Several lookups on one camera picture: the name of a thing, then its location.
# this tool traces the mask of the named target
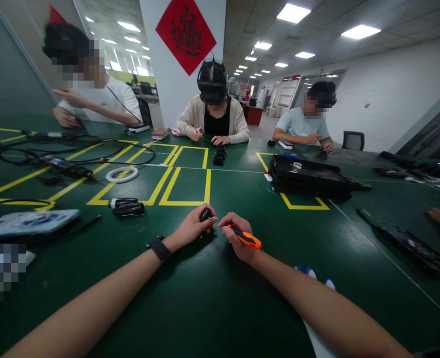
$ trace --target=white pillar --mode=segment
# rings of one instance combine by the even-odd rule
[[[200,93],[196,78],[201,63],[191,76],[188,76],[155,30],[171,0],[139,1],[152,58],[151,65],[155,71],[164,125],[173,128],[176,119],[188,103]],[[216,40],[216,45],[212,50],[215,59],[222,60],[226,0],[196,0],[195,2]]]

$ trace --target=woman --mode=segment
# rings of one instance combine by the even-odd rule
[[[203,62],[198,74],[196,96],[176,120],[179,130],[197,142],[204,133],[213,135],[214,145],[247,142],[250,131],[240,103],[227,95],[225,67]]]

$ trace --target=light blue t-shirt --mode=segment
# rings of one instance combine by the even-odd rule
[[[310,134],[322,134],[321,139],[329,137],[328,126],[322,113],[316,117],[305,116],[301,107],[284,113],[276,128],[281,128],[286,134],[292,136],[306,137]]]

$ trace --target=chinese character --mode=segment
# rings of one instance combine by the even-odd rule
[[[178,25],[172,20],[174,28],[172,35],[174,36],[176,47],[189,55],[199,56],[201,47],[201,31],[197,31],[195,27],[196,16],[188,12],[185,6],[185,14],[180,15]]]

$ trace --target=black top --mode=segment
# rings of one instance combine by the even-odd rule
[[[227,136],[230,133],[230,104],[231,97],[228,96],[228,104],[226,112],[221,118],[214,118],[208,112],[208,107],[205,103],[205,133],[211,135]]]

